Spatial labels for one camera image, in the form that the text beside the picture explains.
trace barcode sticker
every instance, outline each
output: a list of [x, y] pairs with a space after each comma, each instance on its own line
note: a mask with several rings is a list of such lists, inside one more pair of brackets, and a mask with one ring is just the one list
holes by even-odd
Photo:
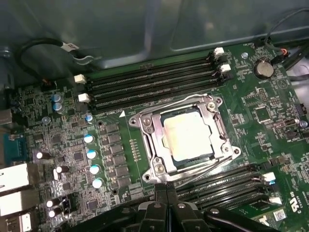
[[63, 43], [61, 48], [67, 52], [79, 49], [79, 47], [73, 43]]
[[275, 220], [280, 221], [286, 218], [285, 212], [283, 209], [274, 212]]

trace blue port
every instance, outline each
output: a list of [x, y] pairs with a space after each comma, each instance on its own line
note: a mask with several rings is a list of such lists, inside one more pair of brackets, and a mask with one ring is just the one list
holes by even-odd
[[10, 167], [12, 162], [28, 161], [26, 139], [23, 136], [10, 138], [10, 134], [3, 135], [4, 162]]

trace cpu socket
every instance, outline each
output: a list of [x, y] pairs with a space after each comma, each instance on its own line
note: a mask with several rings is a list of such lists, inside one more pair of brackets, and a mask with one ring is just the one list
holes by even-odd
[[140, 128], [150, 166], [143, 181], [181, 180], [238, 157], [241, 151], [231, 145], [218, 109], [222, 103], [222, 98], [195, 94], [132, 116], [129, 124]]

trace green circuit board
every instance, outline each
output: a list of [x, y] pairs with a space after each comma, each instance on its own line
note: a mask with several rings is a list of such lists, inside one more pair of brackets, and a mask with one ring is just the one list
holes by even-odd
[[[220, 87], [214, 87], [198, 93], [220, 96], [220, 106], [231, 144], [238, 146], [242, 154], [227, 169], [248, 163], [263, 163], [280, 157], [278, 165], [269, 169], [276, 175], [279, 192], [273, 193], [282, 200], [282, 205], [271, 205], [257, 209], [252, 205], [244, 205], [233, 209], [235, 212], [260, 221], [280, 231], [309, 231], [309, 139], [305, 138], [297, 125], [274, 128], [274, 123], [281, 120], [299, 118], [297, 105], [300, 103], [286, 72], [280, 65], [275, 67], [275, 74], [267, 80], [260, 80], [253, 74], [254, 63], [261, 57], [272, 59], [275, 54], [264, 47], [254, 48], [252, 43], [225, 47], [225, 54], [230, 64], [233, 79]], [[152, 66], [170, 64], [194, 58], [205, 57], [208, 51], [178, 57], [149, 61], [143, 64], [109, 69], [87, 76], [89, 79], [103, 78], [108, 75], [138, 70], [144, 65]], [[29, 129], [25, 131], [28, 151], [33, 156], [37, 150], [46, 150], [53, 156], [51, 160], [35, 160], [43, 166], [45, 183], [41, 184], [41, 229], [49, 231], [50, 227], [67, 221], [76, 225], [102, 212], [108, 211], [118, 204], [151, 196], [153, 185], [144, 183], [141, 175], [149, 168], [147, 155], [139, 129], [129, 126], [131, 115], [150, 105], [162, 104], [185, 96], [176, 96], [139, 105], [125, 110], [114, 110], [94, 116], [94, 123], [87, 124], [84, 119], [84, 104], [78, 102], [78, 86], [72, 80], [59, 80], [56, 90], [42, 92], [39, 87], [29, 86], [17, 90], [21, 110], [28, 117]], [[63, 96], [65, 112], [53, 112], [51, 95]], [[51, 122], [42, 124], [42, 118], [48, 116]], [[112, 164], [109, 153], [110, 134], [119, 135], [113, 139], [121, 144], [121, 156], [126, 159], [124, 174], [119, 180], [115, 175], [116, 167]], [[293, 138], [287, 133], [295, 132]], [[91, 134], [95, 142], [85, 145], [83, 137]], [[95, 159], [87, 159], [90, 149], [98, 151]], [[92, 175], [89, 167], [97, 164], [101, 172]], [[53, 180], [52, 170], [58, 165], [68, 165], [70, 172], [60, 180]], [[103, 179], [103, 187], [99, 190], [92, 187], [94, 178]], [[44, 202], [48, 199], [74, 193], [77, 210], [69, 216], [48, 219]]]

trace motherboard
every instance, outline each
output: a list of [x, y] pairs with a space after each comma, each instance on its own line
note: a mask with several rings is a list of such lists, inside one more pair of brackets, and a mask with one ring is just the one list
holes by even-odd
[[38, 165], [39, 231], [148, 201], [167, 181], [202, 211], [309, 231], [307, 111], [275, 56], [247, 43], [11, 92], [27, 126], [10, 139], [23, 155], [8, 165]]

